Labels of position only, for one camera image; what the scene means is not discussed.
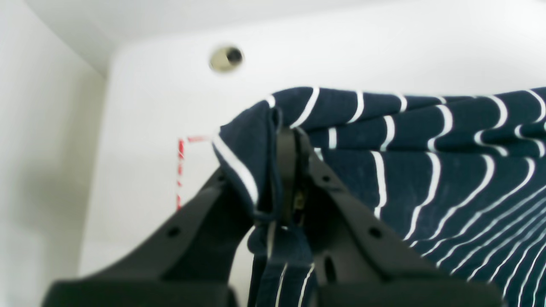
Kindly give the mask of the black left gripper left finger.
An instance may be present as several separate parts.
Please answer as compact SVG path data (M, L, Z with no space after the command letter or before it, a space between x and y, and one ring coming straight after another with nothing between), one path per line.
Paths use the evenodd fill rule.
M252 221L227 176L203 188L111 266L52 284L43 307L237 307L228 280Z

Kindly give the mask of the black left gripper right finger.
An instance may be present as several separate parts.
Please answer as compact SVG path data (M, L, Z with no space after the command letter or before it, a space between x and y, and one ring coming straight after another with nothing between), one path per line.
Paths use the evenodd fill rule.
M279 221L308 240L318 281L312 307L503 307L491 284L450 277L353 197L298 128L280 128Z

